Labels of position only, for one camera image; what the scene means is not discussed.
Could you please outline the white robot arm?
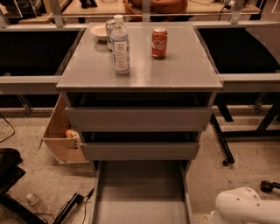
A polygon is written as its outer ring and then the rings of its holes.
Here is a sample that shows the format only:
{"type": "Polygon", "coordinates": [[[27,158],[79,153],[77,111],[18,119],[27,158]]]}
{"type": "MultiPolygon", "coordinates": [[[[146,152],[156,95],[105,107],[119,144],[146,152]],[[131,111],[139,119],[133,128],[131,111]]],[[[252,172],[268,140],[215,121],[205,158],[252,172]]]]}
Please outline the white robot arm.
{"type": "Polygon", "coordinates": [[[250,187],[220,192],[210,224],[280,224],[280,201],[261,199],[250,187]]]}

